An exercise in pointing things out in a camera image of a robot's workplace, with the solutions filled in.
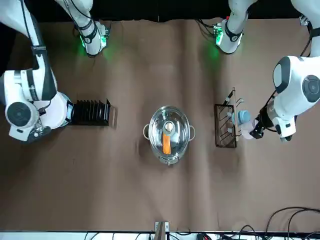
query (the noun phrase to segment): pot handle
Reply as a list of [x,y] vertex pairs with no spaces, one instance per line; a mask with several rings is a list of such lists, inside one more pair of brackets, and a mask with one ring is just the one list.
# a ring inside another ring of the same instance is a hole
[[148,127],[148,126],[149,126],[149,124],[146,124],[146,125],[144,126],[144,128],[143,128],[143,136],[144,136],[144,138],[147,139],[147,140],[149,140],[149,138],[145,135],[145,132],[146,132],[146,127]]
[[189,139],[189,142],[191,142],[191,141],[195,138],[195,136],[196,136],[196,130],[195,130],[194,126],[192,126],[192,125],[190,125],[189,127],[190,127],[191,129],[193,129],[193,137]]

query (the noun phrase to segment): green led light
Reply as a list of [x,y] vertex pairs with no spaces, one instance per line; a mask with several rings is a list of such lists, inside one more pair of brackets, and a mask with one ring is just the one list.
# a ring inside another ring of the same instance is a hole
[[106,40],[106,37],[105,37],[105,36],[102,36],[102,37],[101,37],[101,42],[104,43],[104,44],[106,44],[107,40]]
[[222,41],[223,36],[224,36],[223,31],[220,31],[220,32],[217,34],[217,36],[216,36],[216,38],[215,38],[215,44],[216,44],[216,45],[219,46],[219,45],[221,44],[221,41]]
[[240,35],[240,37],[239,37],[239,41],[238,41],[238,46],[240,45],[240,41],[241,41],[241,38],[242,38],[242,33],[241,33],[241,35]]
[[86,48],[85,43],[84,43],[84,41],[83,41],[83,39],[82,39],[81,36],[80,36],[80,39],[81,39],[81,42],[82,42],[82,46],[83,46],[84,48]]

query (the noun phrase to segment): black plate rack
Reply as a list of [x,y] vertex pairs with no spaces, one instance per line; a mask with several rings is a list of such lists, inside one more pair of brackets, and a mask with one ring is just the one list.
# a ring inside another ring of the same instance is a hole
[[108,99],[106,103],[100,100],[77,100],[76,103],[68,102],[73,105],[71,125],[88,126],[108,126],[111,104]]

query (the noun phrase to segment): glass lid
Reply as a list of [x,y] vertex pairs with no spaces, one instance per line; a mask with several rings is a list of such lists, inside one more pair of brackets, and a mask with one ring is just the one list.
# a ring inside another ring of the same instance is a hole
[[178,108],[163,106],[152,116],[148,133],[152,147],[162,158],[176,159],[188,146],[189,122]]

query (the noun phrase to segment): stainless steel pot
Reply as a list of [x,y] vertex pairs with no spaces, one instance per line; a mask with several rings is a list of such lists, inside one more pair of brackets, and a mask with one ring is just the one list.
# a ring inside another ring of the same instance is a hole
[[[150,141],[151,149],[160,162],[171,165],[176,164],[185,154],[188,143],[196,136],[196,130],[178,108],[163,106],[153,114],[150,123],[144,126],[143,136]],[[170,153],[164,153],[164,137],[169,138]]]

